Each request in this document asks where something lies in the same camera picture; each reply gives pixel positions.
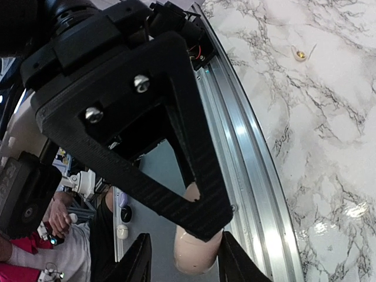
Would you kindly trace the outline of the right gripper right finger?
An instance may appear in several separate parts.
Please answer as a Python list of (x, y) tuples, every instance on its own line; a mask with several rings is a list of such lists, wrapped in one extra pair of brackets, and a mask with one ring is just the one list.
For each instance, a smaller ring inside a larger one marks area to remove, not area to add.
[(220, 282), (270, 282), (229, 231), (224, 231), (218, 252)]

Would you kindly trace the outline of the white earbud charging case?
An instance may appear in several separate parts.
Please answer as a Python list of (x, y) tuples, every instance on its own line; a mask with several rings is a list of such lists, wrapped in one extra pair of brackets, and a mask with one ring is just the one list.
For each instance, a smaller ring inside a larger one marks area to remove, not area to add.
[(223, 229), (208, 242), (197, 239), (184, 228), (176, 226), (174, 264), (183, 274), (201, 275), (208, 272), (217, 260)]

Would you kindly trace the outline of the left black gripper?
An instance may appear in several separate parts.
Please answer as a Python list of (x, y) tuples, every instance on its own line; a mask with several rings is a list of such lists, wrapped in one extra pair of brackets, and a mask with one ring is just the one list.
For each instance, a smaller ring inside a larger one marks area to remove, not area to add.
[[(175, 32), (170, 30), (167, 8), (160, 3), (146, 6), (140, 1), (122, 1), (98, 11), (86, 1), (49, 1), (43, 9), (49, 22), (48, 43), (21, 66), (25, 85), (35, 93), (58, 75), (68, 77), (82, 68), (93, 69), (95, 61), (116, 48), (134, 50), (164, 33)], [(36, 121), (35, 94), (31, 108)], [(37, 121), (36, 132), (46, 137)]]

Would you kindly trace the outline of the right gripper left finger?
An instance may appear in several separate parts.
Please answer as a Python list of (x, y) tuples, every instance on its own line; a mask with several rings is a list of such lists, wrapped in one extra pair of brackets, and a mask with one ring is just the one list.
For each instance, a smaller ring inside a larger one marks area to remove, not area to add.
[(152, 242), (149, 233), (140, 233), (126, 254), (105, 278), (106, 282), (151, 282)]

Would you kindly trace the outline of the white earbud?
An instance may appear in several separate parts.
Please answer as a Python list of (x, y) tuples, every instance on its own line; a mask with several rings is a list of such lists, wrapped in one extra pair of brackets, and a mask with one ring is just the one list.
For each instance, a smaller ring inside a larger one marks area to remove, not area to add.
[(308, 54), (306, 54), (304, 51), (296, 48), (294, 45), (291, 45), (291, 52), (293, 54), (293, 58), (297, 61), (297, 62), (305, 62), (305, 61), (308, 61), (313, 52), (315, 51), (315, 48), (317, 47), (317, 44), (315, 44), (312, 48), (311, 48), (311, 51), (309, 51)]

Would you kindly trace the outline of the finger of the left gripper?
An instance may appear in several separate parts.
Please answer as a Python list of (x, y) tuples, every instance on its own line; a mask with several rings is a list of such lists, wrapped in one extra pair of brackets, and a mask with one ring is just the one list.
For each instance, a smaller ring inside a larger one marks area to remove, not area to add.
[[(233, 217), (184, 39), (167, 32), (134, 50), (119, 47), (35, 93), (41, 132), (104, 179), (200, 240)], [(167, 139), (189, 202), (132, 165)]]

